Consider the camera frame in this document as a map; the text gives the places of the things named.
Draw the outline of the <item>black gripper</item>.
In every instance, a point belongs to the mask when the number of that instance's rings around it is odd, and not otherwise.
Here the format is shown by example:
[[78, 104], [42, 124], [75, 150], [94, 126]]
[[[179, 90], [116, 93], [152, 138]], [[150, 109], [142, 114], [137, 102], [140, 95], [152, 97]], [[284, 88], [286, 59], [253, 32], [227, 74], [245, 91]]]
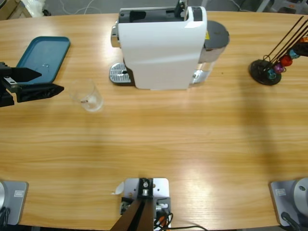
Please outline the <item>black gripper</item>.
[[[7, 92], [4, 78], [8, 77], [13, 79], [13, 82], [29, 82], [33, 79], [40, 77], [42, 74], [25, 67], [9, 67], [5, 62], [0, 63], [0, 106], [14, 105], [13, 97]], [[18, 103], [47, 99], [55, 95], [58, 95], [64, 90], [64, 87], [53, 84], [32, 84], [21, 85], [16, 92], [16, 98]]]

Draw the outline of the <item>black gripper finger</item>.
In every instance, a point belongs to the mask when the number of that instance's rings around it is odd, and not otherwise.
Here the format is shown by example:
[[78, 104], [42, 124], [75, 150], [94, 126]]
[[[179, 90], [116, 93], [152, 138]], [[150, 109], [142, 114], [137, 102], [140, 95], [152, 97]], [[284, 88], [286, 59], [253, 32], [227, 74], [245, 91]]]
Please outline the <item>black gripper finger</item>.
[[308, 57], [308, 42], [298, 42], [295, 44], [295, 53], [300, 56]]

